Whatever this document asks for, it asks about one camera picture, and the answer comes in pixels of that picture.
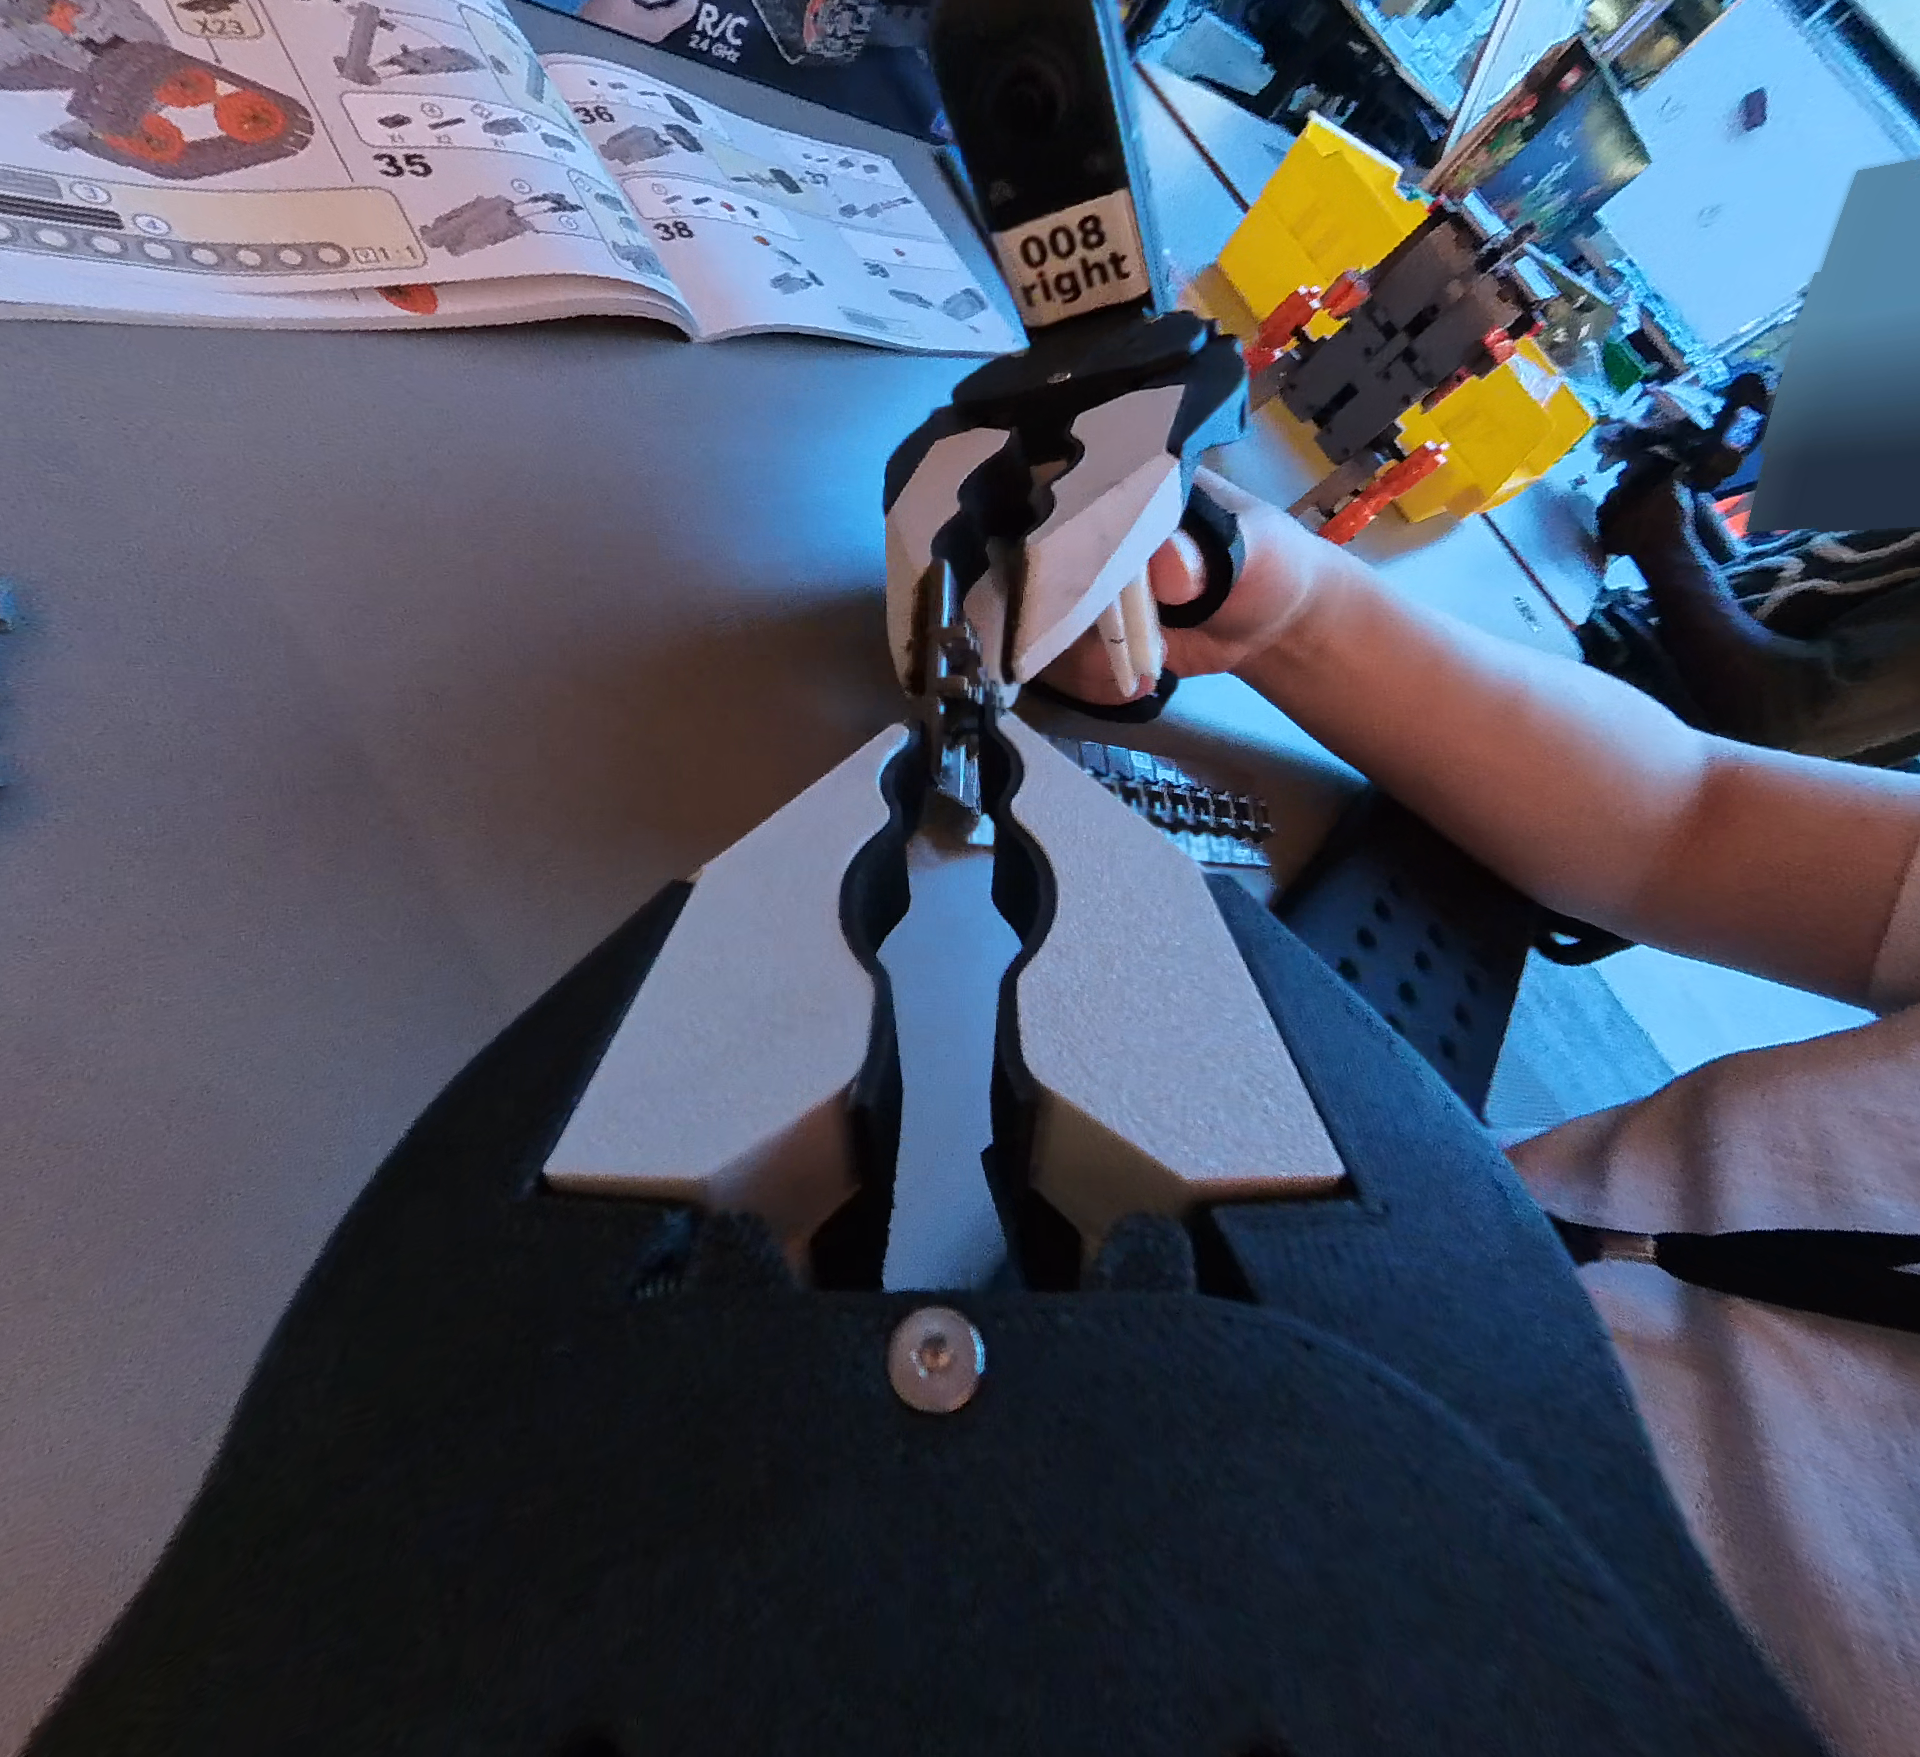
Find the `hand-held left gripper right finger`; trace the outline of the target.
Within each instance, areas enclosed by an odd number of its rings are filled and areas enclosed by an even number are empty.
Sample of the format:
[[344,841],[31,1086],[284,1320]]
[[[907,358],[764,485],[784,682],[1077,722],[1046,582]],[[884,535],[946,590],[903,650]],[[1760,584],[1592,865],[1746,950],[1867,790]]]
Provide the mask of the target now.
[[989,1179],[1021,1280],[1121,1217],[1336,1191],[1345,1168],[1202,868],[1017,715],[980,749],[1002,981]]

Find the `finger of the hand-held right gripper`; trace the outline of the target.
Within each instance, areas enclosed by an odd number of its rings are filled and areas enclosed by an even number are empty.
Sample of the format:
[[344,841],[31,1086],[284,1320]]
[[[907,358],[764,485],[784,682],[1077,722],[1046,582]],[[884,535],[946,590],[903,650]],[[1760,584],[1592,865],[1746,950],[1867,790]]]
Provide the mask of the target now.
[[923,423],[888,461],[885,617],[888,640],[910,695],[921,693],[916,660],[923,573],[953,568],[959,609],[972,628],[989,682],[1013,682],[1023,535],[1023,450],[998,425]]
[[1155,680],[1164,664],[1146,567],[1176,530],[1187,506],[1183,459],[1157,452],[1128,458],[1085,452],[1051,491],[1051,515],[1021,545],[1004,677],[1035,680],[1089,628],[1126,693]]

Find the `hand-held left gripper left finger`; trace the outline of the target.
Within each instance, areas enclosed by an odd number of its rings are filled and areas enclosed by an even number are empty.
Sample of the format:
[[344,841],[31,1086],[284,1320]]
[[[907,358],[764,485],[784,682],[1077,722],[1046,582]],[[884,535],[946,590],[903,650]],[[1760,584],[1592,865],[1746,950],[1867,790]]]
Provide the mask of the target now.
[[900,1046],[879,947],[907,907],[920,738],[895,724],[709,859],[545,1179],[762,1217],[822,1284],[882,1282]]

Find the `grey desk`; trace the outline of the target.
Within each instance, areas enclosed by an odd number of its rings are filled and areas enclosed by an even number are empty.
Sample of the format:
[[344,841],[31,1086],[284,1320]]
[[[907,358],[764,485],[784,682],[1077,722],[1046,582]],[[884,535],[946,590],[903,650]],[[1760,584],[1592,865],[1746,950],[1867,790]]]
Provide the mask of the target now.
[[895,712],[962,358],[4,323],[4,1752],[449,1081]]

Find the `person's right hand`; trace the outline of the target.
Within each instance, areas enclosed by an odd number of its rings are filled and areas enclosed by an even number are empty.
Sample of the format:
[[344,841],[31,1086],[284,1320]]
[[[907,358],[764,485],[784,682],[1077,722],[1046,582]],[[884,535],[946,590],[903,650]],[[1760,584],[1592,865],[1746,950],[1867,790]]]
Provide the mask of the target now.
[[[1213,617],[1192,628],[1161,628],[1164,665],[1184,680],[1241,671],[1260,658],[1310,601],[1322,573],[1348,556],[1340,546],[1310,535],[1276,503],[1208,467],[1199,471],[1195,489],[1213,496],[1213,502],[1239,519],[1245,565],[1237,587]],[[1038,677],[1038,685],[1108,706],[1148,695],[1157,680],[1141,677],[1137,687],[1120,691],[1102,641],[1088,632]]]

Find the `black perforated chair back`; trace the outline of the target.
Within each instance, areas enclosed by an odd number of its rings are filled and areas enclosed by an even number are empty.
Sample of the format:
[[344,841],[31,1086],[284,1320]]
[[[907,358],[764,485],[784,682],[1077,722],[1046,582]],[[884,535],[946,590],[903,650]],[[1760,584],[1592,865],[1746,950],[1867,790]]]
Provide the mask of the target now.
[[1542,906],[1370,787],[1273,909],[1485,1116]]

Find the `yellow plastic bin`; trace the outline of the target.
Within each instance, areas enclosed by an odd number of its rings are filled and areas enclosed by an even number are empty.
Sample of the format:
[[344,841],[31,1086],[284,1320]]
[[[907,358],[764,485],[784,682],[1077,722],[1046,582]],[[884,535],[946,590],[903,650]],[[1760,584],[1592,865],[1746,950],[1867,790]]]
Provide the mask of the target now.
[[[1432,201],[1405,191],[1396,167],[1360,139],[1311,116],[1217,264],[1260,328],[1291,292],[1325,290],[1375,264]],[[1444,442],[1447,465],[1385,506],[1414,522],[1486,513],[1534,485],[1588,433],[1592,409],[1543,350],[1552,295],[1542,328],[1506,363],[1429,412],[1405,412],[1402,446]]]

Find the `grey orange toy robot model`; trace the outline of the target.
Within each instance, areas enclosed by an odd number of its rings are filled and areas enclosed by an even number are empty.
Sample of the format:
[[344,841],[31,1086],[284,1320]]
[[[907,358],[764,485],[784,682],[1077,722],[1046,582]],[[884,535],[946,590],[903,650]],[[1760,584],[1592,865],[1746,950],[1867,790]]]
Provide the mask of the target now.
[[1437,200],[1375,264],[1291,292],[1246,340],[1250,405],[1279,399],[1333,465],[1295,511],[1322,538],[1352,543],[1447,465],[1444,442],[1405,450],[1399,422],[1490,375],[1542,328],[1552,287],[1528,259],[1531,238],[1531,225],[1497,233],[1475,205]]

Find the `dark printed toy box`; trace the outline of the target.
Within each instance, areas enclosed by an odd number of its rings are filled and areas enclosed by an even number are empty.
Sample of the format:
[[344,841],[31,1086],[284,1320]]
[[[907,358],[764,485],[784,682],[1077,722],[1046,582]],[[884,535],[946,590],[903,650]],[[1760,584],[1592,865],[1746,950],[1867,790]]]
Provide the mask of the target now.
[[1569,254],[1598,211],[1651,163],[1619,91],[1582,35],[1547,51],[1429,175],[1452,200],[1478,194],[1510,227]]

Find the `open instruction booklet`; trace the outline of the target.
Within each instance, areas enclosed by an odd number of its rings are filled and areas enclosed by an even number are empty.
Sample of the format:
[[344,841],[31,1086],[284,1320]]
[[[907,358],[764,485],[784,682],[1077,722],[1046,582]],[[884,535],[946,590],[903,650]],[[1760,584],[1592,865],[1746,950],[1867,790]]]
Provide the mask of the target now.
[[900,167],[502,0],[2,0],[4,316],[1017,350]]

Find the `white board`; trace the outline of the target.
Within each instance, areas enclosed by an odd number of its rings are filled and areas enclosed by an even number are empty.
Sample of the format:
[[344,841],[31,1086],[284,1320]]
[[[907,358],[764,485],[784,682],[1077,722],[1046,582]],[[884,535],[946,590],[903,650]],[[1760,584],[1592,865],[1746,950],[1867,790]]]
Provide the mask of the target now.
[[1912,150],[1787,0],[1734,0],[1625,109],[1651,163],[1600,225],[1708,347],[1802,295],[1856,173]]

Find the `person's pale shirt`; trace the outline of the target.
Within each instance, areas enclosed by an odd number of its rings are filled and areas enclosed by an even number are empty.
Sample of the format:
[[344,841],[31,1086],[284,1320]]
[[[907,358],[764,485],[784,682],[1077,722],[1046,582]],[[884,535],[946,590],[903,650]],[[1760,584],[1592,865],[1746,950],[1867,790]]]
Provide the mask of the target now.
[[[1919,1224],[1916,868],[1874,1024],[1714,1059],[1509,1150],[1553,1214],[1623,1230]],[[1842,1752],[1919,1751],[1916,1337],[1602,1266],[1605,1318],[1733,1608]]]

